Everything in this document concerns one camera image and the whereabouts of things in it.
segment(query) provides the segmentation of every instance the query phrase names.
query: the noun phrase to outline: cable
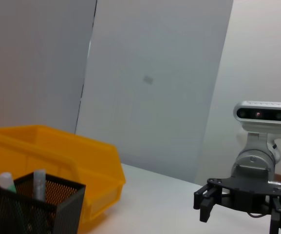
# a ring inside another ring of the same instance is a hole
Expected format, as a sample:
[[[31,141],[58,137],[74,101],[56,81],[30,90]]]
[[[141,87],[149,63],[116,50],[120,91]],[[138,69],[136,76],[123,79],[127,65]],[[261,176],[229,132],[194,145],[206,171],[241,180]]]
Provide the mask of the cable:
[[[249,212],[247,212],[247,214],[248,214],[249,216],[251,216],[252,218],[261,218],[261,217],[266,216],[266,214],[253,215],[253,214],[251,214],[251,213],[249,213]]]

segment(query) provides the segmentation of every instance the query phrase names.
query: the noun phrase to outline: yellow plastic bin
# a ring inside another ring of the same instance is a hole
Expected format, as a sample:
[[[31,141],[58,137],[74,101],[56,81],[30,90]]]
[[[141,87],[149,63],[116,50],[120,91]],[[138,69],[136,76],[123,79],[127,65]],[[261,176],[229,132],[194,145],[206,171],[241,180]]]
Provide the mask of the yellow plastic bin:
[[[120,199],[125,177],[116,148],[46,126],[0,128],[0,173],[36,169],[86,184],[80,227]]]

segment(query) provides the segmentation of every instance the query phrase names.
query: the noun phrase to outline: black mesh pen holder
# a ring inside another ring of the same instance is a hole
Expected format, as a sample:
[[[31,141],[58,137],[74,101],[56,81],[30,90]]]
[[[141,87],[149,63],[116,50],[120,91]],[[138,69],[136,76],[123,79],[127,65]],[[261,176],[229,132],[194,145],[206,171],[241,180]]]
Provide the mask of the black mesh pen holder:
[[[46,174],[46,202],[33,199],[33,173],[0,187],[0,234],[76,234],[85,185]]]

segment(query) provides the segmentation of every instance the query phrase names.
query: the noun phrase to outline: storage bin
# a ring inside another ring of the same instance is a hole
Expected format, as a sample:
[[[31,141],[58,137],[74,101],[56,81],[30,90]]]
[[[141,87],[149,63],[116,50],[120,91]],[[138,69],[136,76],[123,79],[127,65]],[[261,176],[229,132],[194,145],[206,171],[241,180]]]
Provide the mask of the storage bin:
[[[33,173],[0,187],[0,234],[77,234],[85,185],[46,175],[46,202],[33,196]]]
[[[125,184],[113,145],[40,125],[0,128],[0,173],[15,179],[43,168],[86,185],[80,226],[115,204]]]

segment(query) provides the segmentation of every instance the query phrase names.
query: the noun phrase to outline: table surface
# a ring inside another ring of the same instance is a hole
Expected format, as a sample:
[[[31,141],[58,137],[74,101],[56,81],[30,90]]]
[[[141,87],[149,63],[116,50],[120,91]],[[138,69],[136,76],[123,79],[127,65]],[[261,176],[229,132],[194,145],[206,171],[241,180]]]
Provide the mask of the table surface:
[[[193,193],[201,186],[127,165],[123,169],[127,183],[121,200],[86,233],[269,233],[269,215],[251,218],[218,205],[214,206],[208,222],[202,223],[199,211],[193,209]]]

